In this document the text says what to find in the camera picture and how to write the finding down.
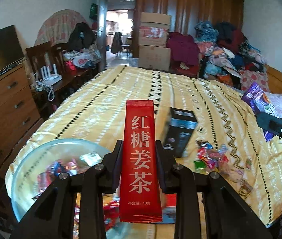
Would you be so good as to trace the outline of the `pile of clothes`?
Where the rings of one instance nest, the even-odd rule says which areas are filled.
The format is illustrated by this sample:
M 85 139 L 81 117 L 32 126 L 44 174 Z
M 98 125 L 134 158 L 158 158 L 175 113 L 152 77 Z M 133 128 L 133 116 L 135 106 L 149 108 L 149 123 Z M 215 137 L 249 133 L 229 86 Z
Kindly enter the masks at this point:
M 194 78 L 217 80 L 239 90 L 256 82 L 268 92 L 266 58 L 250 44 L 240 29 L 228 22 L 212 25 L 199 22 L 196 35 L 170 32 L 167 48 L 171 50 L 172 72 Z

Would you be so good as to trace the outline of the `scattered candy pile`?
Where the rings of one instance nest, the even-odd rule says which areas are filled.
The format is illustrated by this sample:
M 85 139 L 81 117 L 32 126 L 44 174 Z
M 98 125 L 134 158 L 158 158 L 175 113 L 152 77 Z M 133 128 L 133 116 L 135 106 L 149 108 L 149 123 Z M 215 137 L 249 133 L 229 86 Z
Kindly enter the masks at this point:
M 230 164 L 226 155 L 228 148 L 225 144 L 222 144 L 220 149 L 215 149 L 212 144 L 205 140 L 197 140 L 196 143 L 198 146 L 197 159 L 194 160 L 196 170 L 204 169 L 207 173 L 216 171 L 226 179 L 239 183 L 240 191 L 244 196 L 252 192 L 253 188 L 244 179 L 245 169 Z

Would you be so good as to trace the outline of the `white wifi router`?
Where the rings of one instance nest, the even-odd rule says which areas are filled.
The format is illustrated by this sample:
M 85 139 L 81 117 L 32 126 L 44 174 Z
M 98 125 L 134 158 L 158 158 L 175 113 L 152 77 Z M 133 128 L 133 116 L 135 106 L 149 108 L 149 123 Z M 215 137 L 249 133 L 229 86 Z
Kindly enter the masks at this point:
M 38 86 L 53 86 L 62 80 L 62 76 L 58 73 L 56 64 L 50 66 L 43 66 L 40 68 L 39 73 L 41 74 L 41 79 L 36 76 L 36 83 Z

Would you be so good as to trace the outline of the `clear glass bowl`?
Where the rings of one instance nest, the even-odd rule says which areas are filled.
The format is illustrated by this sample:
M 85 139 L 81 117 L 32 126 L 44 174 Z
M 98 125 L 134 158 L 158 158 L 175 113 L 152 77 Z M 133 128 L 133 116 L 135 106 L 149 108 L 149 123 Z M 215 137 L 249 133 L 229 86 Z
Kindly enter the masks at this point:
M 33 149 L 19 164 L 12 180 L 11 200 L 18 221 L 45 189 L 65 172 L 77 175 L 99 164 L 110 151 L 83 139 L 57 139 Z

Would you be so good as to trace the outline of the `purple snack bag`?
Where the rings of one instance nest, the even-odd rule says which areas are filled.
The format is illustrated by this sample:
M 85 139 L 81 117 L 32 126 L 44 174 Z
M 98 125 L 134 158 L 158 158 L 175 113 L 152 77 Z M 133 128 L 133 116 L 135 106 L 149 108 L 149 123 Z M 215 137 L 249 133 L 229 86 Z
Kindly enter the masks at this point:
M 245 91 L 242 100 L 245 101 L 256 115 L 258 127 L 263 130 L 265 140 L 270 141 L 275 134 L 270 131 L 269 123 L 272 117 L 280 118 L 275 106 L 263 89 L 256 83 Z

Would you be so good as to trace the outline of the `black jacket on chair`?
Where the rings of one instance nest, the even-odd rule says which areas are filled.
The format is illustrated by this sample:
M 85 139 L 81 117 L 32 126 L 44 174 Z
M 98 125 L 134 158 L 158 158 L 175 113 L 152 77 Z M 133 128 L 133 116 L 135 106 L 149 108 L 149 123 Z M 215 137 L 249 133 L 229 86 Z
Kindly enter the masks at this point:
M 89 48 L 96 41 L 96 36 L 87 23 L 77 23 L 68 40 L 68 51 L 80 51 Z

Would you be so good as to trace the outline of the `red and tan snack box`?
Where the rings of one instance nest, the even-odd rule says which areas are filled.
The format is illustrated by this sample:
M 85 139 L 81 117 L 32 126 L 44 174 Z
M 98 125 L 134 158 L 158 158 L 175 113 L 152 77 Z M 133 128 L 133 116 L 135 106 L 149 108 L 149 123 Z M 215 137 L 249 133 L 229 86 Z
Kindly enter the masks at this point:
M 176 222 L 177 194 L 162 194 L 162 221 L 154 224 L 174 224 Z M 119 222 L 119 196 L 117 194 L 103 195 L 103 211 L 106 229 Z

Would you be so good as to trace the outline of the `dark wooden chair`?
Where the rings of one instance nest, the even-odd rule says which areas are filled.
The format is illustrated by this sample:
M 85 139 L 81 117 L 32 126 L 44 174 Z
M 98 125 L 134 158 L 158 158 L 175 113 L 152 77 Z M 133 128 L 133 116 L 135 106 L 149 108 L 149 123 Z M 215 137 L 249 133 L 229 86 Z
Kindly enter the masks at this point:
M 44 66 L 49 68 L 52 73 L 54 73 L 54 69 L 57 70 L 58 74 L 64 74 L 66 71 L 60 57 L 60 51 L 53 48 L 50 41 L 27 48 L 26 53 L 32 70 L 37 74 L 38 79 L 42 79 L 44 77 L 42 73 L 47 72 L 44 71 Z

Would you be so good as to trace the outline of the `wooden chest of drawers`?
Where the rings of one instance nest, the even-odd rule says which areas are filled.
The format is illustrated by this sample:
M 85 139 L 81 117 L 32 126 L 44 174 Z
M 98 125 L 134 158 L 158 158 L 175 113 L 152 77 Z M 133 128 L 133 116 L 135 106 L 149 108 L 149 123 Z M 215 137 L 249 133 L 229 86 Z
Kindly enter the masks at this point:
M 25 68 L 20 64 L 0 77 L 0 169 L 39 120 Z

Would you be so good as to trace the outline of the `black rectangular box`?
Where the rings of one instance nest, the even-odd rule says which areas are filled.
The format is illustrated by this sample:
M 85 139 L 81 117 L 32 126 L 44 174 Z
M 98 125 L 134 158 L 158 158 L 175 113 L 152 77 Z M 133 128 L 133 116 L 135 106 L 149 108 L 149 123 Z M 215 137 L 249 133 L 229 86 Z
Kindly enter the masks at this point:
M 182 158 L 197 123 L 193 111 L 170 107 L 160 137 L 163 149 Z

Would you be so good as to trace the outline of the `stacked cardboard boxes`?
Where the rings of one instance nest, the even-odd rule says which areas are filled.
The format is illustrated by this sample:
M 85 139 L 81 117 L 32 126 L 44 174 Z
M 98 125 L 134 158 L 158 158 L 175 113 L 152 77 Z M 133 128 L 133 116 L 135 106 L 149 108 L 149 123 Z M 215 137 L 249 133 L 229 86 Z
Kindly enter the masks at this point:
M 141 13 L 139 27 L 139 67 L 168 71 L 171 49 L 166 47 L 171 16 L 150 12 Z

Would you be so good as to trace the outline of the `red ginger tea sachet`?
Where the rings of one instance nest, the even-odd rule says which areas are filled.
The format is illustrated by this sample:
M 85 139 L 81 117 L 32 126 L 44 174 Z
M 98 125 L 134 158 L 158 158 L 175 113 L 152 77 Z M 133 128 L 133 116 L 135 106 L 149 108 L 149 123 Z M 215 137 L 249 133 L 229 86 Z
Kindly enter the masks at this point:
M 153 100 L 126 101 L 119 197 L 121 222 L 162 221 Z

